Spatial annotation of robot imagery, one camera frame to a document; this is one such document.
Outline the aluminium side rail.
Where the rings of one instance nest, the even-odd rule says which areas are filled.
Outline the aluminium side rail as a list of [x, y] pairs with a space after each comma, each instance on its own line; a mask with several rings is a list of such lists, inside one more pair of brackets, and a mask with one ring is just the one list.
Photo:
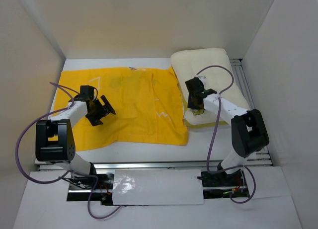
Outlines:
[[[241, 59], [230, 59], [233, 74], [236, 80], [236, 84], [240, 88], [243, 96], [245, 97], [250, 109], [255, 108], [251, 92], [247, 83], [245, 73], [241, 64]], [[258, 152], [254, 152], [248, 158], [249, 163], [247, 165], [272, 165], [272, 160], [267, 147], [261, 149]]]

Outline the cream quilted pillow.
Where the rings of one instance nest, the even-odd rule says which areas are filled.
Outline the cream quilted pillow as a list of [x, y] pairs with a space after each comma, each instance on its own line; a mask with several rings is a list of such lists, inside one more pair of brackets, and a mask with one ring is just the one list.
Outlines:
[[171, 55], [171, 66], [179, 81], [179, 89], [182, 93], [184, 105], [184, 123], [189, 128], [213, 127], [217, 115], [209, 111], [193, 112], [187, 108], [188, 90], [185, 82], [195, 76], [206, 78], [206, 89], [220, 92], [232, 82], [230, 74], [221, 68], [209, 68], [199, 73], [205, 67], [218, 65], [232, 72], [232, 67], [227, 53], [222, 48], [207, 48], [198, 50], [184, 50]]

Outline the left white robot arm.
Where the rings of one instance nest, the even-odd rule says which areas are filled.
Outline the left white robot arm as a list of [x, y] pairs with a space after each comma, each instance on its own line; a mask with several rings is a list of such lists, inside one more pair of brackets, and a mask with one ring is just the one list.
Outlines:
[[98, 98], [97, 93], [96, 87], [82, 85], [65, 110], [36, 123], [36, 159], [78, 173], [81, 184], [87, 189], [97, 185], [98, 176], [93, 163], [76, 153], [73, 127], [83, 118], [96, 127], [103, 124], [102, 118], [116, 114], [107, 98], [104, 95]]

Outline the yellow pillowcase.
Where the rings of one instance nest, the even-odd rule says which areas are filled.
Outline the yellow pillowcase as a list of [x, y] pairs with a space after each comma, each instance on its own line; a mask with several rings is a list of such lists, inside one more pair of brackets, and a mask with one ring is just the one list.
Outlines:
[[81, 118], [73, 127], [76, 150], [94, 150], [114, 142], [183, 146], [188, 130], [183, 123], [183, 103], [172, 68], [103, 68], [62, 72], [60, 85], [79, 91], [91, 85], [104, 95], [115, 113], [92, 126]]

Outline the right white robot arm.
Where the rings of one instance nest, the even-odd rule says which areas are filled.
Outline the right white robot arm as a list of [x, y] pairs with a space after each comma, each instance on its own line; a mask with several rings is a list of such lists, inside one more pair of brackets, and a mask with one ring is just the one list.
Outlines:
[[[234, 173], [244, 167], [247, 158], [269, 144], [269, 136], [262, 114], [257, 109], [244, 109], [221, 97], [213, 89], [205, 89], [199, 77], [185, 82], [188, 90], [188, 108], [205, 110], [217, 114], [212, 139], [207, 156], [207, 171], [217, 174], [217, 180], [222, 185], [229, 185], [234, 179]], [[216, 138], [218, 124], [224, 120], [231, 127], [233, 149], [219, 164], [216, 171], [209, 167], [212, 147]]]

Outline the aluminium front rail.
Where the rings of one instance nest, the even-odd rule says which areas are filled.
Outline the aluminium front rail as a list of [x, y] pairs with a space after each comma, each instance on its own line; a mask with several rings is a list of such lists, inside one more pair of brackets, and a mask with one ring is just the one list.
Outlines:
[[167, 162], [122, 162], [94, 163], [96, 170], [106, 169], [159, 169], [159, 168], [206, 168], [206, 161], [167, 161]]

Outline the white cover plate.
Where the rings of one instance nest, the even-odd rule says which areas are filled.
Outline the white cover plate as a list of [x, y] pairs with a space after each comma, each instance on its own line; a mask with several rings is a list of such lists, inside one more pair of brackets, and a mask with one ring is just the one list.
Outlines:
[[116, 170], [113, 179], [114, 205], [201, 205], [203, 186], [198, 169]]

